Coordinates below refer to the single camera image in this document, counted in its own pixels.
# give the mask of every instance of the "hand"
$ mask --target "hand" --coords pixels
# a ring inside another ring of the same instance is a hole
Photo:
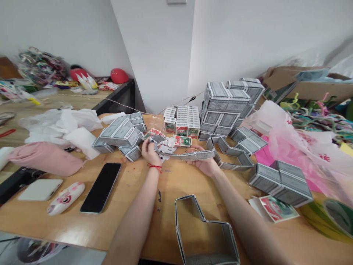
[[[191,148],[197,149],[198,151],[205,150],[199,145],[192,145]],[[192,152],[195,152],[195,151],[190,149],[186,150],[186,153],[192,153]],[[216,175],[223,173],[223,171],[219,168],[219,166],[217,165],[216,161],[213,158],[199,160],[199,161],[187,161],[186,163],[198,167],[202,171],[202,173],[209,176],[210,178],[214,178]]]
[[[154,151],[154,142],[150,143],[150,138],[142,144],[142,156],[154,166],[162,166],[162,161],[159,155]]]

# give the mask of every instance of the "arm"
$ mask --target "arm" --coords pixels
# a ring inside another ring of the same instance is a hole
[[[204,150],[198,145],[192,145],[191,148]],[[213,159],[187,161],[187,163],[197,166],[214,181],[225,202],[235,232],[252,264],[293,264],[281,251],[266,222],[236,191]]]
[[[143,157],[152,165],[162,166],[160,157],[153,149],[154,143],[148,143],[149,139],[142,145]],[[151,167],[121,220],[102,265],[138,263],[151,223],[158,178],[159,171]]]

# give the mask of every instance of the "electrical outlet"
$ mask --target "electrical outlet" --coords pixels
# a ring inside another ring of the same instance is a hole
[[[167,0],[168,4],[186,4],[187,0]]]

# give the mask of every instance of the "white wall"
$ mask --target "white wall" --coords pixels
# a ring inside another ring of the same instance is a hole
[[[147,112],[187,96],[194,0],[111,0]]]
[[[208,81],[257,77],[312,47],[326,55],[353,34],[352,10],[344,0],[197,0],[189,95]]]
[[[118,67],[134,77],[110,0],[3,0],[0,36],[0,53],[12,61],[34,46],[94,76]],[[141,106],[138,91],[136,99]]]

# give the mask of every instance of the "white power bank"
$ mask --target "white power bank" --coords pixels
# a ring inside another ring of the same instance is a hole
[[[60,187],[63,180],[38,179],[29,185],[20,196],[19,201],[47,201]]]

